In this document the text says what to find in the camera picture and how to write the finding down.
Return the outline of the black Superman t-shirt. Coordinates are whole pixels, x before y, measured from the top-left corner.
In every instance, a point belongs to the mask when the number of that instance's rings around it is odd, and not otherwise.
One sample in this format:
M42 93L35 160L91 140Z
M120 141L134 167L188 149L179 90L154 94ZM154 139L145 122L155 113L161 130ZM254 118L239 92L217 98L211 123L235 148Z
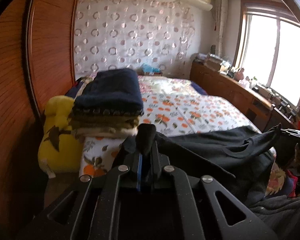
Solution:
M192 177L212 176L244 205L251 206L265 195L275 160L270 149L280 134L281 125L265 133L242 126L175 137L157 132L154 140L171 165Z

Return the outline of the folded beige garments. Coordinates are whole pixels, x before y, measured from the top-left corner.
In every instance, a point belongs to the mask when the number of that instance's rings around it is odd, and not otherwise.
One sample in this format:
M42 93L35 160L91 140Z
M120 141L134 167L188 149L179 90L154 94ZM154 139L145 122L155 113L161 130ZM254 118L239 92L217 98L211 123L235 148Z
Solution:
M136 136L138 128L112 128L112 127L93 127L74 129L74 133L83 137L106 137L106 138L126 138Z

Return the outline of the wooden sideboard cabinet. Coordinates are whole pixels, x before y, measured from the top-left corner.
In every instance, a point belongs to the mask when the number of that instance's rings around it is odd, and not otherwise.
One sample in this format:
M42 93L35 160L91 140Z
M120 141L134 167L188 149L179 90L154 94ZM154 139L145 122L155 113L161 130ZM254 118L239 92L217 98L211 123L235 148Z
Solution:
M260 94L244 88L237 81L199 62L192 63L190 80L202 87L209 95L228 100L262 132L279 123L283 128L297 128Z

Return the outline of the orange fruit print sheet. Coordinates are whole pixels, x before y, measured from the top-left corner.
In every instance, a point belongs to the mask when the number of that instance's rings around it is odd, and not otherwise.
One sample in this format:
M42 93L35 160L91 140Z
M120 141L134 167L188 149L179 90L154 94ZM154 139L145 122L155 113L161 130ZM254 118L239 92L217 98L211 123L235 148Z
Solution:
M258 128L228 100L208 95L143 93L141 123L154 124L158 132L173 137L192 133L225 131L236 127ZM87 137L79 175L106 174L118 154L121 138Z

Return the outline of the folded patterned garment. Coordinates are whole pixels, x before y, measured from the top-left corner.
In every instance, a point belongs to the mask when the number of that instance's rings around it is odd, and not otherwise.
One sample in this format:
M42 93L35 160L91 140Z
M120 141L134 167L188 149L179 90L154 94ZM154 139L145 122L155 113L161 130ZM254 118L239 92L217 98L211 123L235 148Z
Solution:
M73 128L111 127L133 129L139 125L138 116L92 116L69 114Z

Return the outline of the folded navy garment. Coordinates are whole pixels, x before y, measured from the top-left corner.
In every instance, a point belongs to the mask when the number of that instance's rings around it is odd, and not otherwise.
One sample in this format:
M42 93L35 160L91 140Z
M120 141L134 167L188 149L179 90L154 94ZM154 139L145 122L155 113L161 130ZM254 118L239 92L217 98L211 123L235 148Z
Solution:
M72 108L74 116L141 116L143 100L138 75L129 68L97 73Z

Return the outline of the floral bedspread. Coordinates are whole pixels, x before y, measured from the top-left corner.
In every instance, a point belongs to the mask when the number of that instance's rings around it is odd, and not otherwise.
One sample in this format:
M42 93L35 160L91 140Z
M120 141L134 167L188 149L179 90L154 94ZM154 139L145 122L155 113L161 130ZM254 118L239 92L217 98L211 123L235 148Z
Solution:
M199 93L192 87L191 81L172 79L164 76L137 76L133 71L98 73L86 84L83 94L101 92L132 92L139 90L141 94L191 95Z

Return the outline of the yellow plush toy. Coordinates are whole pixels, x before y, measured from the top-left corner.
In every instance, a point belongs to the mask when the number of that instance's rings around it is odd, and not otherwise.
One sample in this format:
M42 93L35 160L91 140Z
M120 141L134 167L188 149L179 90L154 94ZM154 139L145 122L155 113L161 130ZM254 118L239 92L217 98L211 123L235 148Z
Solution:
M80 169L83 139L70 125L74 99L59 95L45 106L44 136L38 150L38 163L48 178L59 173L76 173Z

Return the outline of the pink figurine on sideboard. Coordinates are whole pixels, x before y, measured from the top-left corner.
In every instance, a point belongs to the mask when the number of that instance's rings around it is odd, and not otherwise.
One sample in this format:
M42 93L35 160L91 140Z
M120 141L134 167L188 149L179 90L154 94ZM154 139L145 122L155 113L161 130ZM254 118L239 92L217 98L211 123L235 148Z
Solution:
M244 68L239 68L239 70L234 73L234 80L237 82L244 80Z

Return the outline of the navy blue blanket on bed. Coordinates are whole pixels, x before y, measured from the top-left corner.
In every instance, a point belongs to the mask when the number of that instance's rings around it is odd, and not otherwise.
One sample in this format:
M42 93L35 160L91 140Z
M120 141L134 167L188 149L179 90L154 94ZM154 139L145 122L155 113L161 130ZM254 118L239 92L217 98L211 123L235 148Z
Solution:
M208 95L207 92L202 89L202 87L200 87L198 84L196 84L195 82L191 82L191 86L192 88L194 88L194 90L199 93L200 95Z

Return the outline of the pile of papers and boxes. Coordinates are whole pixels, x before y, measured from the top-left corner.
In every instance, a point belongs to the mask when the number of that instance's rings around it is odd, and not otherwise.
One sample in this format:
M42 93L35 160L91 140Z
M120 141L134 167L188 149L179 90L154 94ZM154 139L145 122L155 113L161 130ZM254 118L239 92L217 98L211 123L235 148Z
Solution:
M202 63L204 66L217 72L226 72L232 66L231 62L211 53L198 53L194 58L194 61Z

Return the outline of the sheer curtain with circles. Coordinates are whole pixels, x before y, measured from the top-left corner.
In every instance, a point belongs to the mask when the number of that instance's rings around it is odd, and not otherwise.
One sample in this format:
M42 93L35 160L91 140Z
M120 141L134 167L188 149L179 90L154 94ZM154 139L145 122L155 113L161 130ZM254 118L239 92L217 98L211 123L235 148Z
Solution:
M75 74L150 66L183 77L194 34L190 7L180 2L78 0Z

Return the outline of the rolled patterned window curtain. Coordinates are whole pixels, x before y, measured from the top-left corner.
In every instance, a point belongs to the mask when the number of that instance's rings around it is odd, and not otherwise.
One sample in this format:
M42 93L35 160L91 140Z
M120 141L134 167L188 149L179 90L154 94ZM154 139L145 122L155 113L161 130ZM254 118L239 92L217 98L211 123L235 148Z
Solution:
M223 53L223 36L228 16L228 0L216 0L215 13L217 31L216 53L221 57Z

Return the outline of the wooden slatted wardrobe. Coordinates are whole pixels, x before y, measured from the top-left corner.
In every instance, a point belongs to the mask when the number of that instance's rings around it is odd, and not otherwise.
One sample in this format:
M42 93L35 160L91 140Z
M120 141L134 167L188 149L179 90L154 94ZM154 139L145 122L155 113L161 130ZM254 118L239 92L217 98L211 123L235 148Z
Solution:
M32 217L47 101L75 82L78 0L0 0L0 226Z

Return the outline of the window with wooden frame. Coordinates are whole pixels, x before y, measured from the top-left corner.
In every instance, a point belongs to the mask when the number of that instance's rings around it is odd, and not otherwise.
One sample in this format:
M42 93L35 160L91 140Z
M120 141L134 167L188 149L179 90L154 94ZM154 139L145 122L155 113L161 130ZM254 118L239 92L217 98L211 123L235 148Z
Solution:
M235 66L300 107L300 22L286 5L241 0Z

